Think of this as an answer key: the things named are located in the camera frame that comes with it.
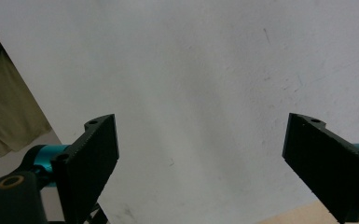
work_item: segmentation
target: black bracket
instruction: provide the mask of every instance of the black bracket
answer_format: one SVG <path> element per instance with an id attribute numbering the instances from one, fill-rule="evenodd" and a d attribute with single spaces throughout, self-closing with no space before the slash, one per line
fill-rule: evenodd
<path id="1" fill-rule="evenodd" d="M 339 223 L 359 221 L 359 147 L 318 119 L 290 114 L 283 157 Z"/>
<path id="2" fill-rule="evenodd" d="M 57 184 L 65 222 L 106 223 L 98 197 L 118 160 L 114 115 L 90 120 L 71 146 L 36 146 L 19 168 L 0 178 L 0 224 L 47 224 L 40 192 Z"/>

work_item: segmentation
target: wooden surface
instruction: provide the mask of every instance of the wooden surface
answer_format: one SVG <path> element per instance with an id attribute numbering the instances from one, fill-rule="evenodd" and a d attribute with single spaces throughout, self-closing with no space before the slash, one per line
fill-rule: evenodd
<path id="1" fill-rule="evenodd" d="M 337 224 L 334 217 L 324 205 L 317 201 L 291 211 L 282 213 L 276 217 L 268 218 L 258 224 Z"/>
<path id="2" fill-rule="evenodd" d="M 359 142 L 359 1 L 0 0 L 0 40 L 64 144 L 116 114 L 112 223 L 256 223 L 314 200 L 289 112 Z"/>

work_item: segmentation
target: beige curtain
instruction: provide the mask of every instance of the beige curtain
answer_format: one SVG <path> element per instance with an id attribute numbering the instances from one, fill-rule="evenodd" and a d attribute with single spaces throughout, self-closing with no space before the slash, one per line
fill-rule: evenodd
<path id="1" fill-rule="evenodd" d="M 0 157 L 51 130 L 19 72 L 0 45 Z"/>

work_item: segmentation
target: white backdrop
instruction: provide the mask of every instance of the white backdrop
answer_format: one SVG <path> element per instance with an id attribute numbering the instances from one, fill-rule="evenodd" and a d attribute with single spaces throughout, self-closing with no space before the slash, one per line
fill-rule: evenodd
<path id="1" fill-rule="evenodd" d="M 0 0 L 0 39 L 63 143 L 115 113 L 113 223 L 255 223 L 314 200 L 289 112 L 359 142 L 359 1 Z"/>

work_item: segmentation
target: white wall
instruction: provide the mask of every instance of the white wall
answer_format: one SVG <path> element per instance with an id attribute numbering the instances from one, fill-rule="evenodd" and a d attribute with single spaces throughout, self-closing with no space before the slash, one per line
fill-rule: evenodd
<path id="1" fill-rule="evenodd" d="M 113 223 L 254 223 L 314 200 L 289 112 L 359 142 L 359 1 L 0 0 L 0 39 L 64 143 L 115 113 Z"/>

